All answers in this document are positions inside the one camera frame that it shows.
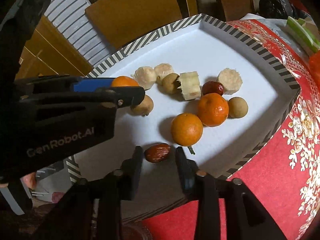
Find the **floral pattern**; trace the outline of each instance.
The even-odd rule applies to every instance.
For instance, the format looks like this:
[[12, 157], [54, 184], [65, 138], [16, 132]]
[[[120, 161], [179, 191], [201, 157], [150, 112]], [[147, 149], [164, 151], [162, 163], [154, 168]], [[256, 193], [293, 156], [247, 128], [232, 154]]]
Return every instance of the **floral pattern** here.
[[313, 81], [308, 68], [297, 59], [294, 51], [286, 48], [286, 44], [269, 34], [254, 20], [228, 22], [238, 28], [264, 48], [269, 50], [299, 82], [300, 78], [307, 81], [309, 91], [300, 93], [296, 103], [289, 113], [287, 127], [282, 127], [283, 138], [291, 146], [288, 153], [291, 169], [299, 167], [301, 172], [308, 172], [309, 178], [300, 189], [301, 205], [297, 207], [297, 215], [309, 215], [305, 224], [300, 227], [296, 240], [308, 229], [320, 208], [320, 151], [315, 150], [319, 145], [320, 99], [319, 90]]
[[282, 129], [283, 138], [287, 138], [287, 144], [292, 146], [289, 154], [289, 165], [291, 169], [298, 163], [300, 157], [300, 170], [308, 169], [310, 178], [306, 186], [300, 189], [301, 206], [298, 216], [303, 212], [308, 214], [318, 206], [318, 196], [320, 192], [320, 152], [315, 152], [315, 144], [319, 144], [320, 134], [318, 112], [314, 101], [304, 100], [300, 96], [299, 102], [295, 104], [289, 113], [292, 120], [289, 122], [289, 129]]

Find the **green vegetable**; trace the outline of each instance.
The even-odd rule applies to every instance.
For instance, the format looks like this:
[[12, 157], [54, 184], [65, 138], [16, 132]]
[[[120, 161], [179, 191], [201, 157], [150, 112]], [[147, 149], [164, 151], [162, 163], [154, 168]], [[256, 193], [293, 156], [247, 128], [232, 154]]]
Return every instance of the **green vegetable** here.
[[291, 28], [295, 34], [298, 35], [299, 38], [303, 40], [303, 42], [314, 52], [318, 52], [320, 50], [320, 46], [313, 41], [312, 37], [309, 33], [299, 24], [299, 22], [292, 17], [288, 17], [287, 26]]
[[306, 23], [306, 21], [304, 19], [299, 18], [298, 23], [302, 26]]
[[320, 46], [320, 41], [318, 41], [318, 39], [313, 35], [313, 33], [305, 26], [303, 26], [303, 28], [305, 29], [305, 31], [310, 35], [310, 37], [312, 38], [312, 40]]

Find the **table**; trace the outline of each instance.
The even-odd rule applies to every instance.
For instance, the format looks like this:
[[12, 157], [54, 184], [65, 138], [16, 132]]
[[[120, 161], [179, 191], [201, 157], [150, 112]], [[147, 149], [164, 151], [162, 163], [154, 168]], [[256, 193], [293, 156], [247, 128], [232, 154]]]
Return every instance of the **table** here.
[[[299, 239], [320, 205], [320, 99], [308, 71], [308, 56], [287, 33], [285, 20], [247, 19], [228, 22], [268, 49], [301, 86], [289, 116], [273, 138], [242, 169], [241, 178], [265, 206], [288, 240]], [[197, 201], [144, 220], [154, 240], [193, 239]], [[221, 239], [226, 239], [221, 214]]]

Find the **black and white stripes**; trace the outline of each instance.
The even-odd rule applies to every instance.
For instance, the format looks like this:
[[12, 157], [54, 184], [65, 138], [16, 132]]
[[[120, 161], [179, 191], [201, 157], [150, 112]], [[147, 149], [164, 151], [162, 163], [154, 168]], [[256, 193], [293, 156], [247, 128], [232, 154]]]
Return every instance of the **black and white stripes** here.
[[65, 167], [68, 169], [71, 183], [76, 183], [81, 177], [79, 165], [76, 163], [74, 156], [69, 156], [65, 161]]
[[88, 6], [88, 0], [51, 0], [44, 15], [96, 67], [109, 56], [109, 50], [84, 14]]
[[107, 60], [98, 65], [98, 67], [91, 71], [87, 76], [98, 77], [102, 73], [104, 73], [108, 68], [111, 68], [116, 62], [134, 53], [135, 51], [151, 43], [152, 41], [155, 41], [165, 35], [168, 35], [169, 33], [175, 32], [187, 26], [197, 24], [201, 21], [207, 22], [243, 42], [246, 46], [255, 51], [261, 57], [262, 60], [265, 60], [270, 65], [270, 67], [272, 67], [274, 71], [276, 71], [281, 76], [281, 78], [283, 78], [283, 80], [288, 84], [288, 86], [292, 90], [296, 90], [294, 98], [292, 99], [284, 113], [281, 115], [281, 118], [275, 123], [273, 129], [270, 130], [266, 134], [265, 138], [260, 143], [258, 143], [250, 152], [248, 152], [244, 158], [242, 158], [238, 163], [236, 163], [233, 167], [231, 167], [229, 170], [224, 172], [219, 177], [220, 179], [227, 179], [236, 171], [241, 169], [244, 164], [250, 161], [262, 149], [262, 147], [273, 137], [276, 131], [280, 128], [283, 121], [287, 118], [289, 112], [292, 109], [293, 104], [297, 100], [298, 95], [300, 93], [300, 85], [297, 83], [297, 81], [291, 75], [291, 73], [277, 58], [275, 58], [267, 49], [265, 49], [256, 40], [252, 39], [250, 36], [232, 27], [231, 25], [226, 24], [225, 22], [222, 22], [208, 15], [198, 14], [163, 26], [135, 40], [134, 42], [128, 44], [126, 47], [107, 58]]

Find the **mandarin orange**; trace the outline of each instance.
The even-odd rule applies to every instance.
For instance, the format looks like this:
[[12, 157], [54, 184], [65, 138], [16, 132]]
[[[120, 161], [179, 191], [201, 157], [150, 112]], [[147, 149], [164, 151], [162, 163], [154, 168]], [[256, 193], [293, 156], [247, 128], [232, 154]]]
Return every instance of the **mandarin orange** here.
[[137, 81], [126, 76], [119, 76], [115, 78], [111, 83], [111, 87], [138, 87], [138, 86], [139, 84]]
[[200, 140], [203, 125], [195, 114], [183, 113], [177, 115], [171, 123], [171, 135], [175, 143], [181, 146], [191, 146]]
[[217, 93], [202, 96], [198, 103], [198, 117], [209, 127], [221, 125], [229, 115], [228, 102]]

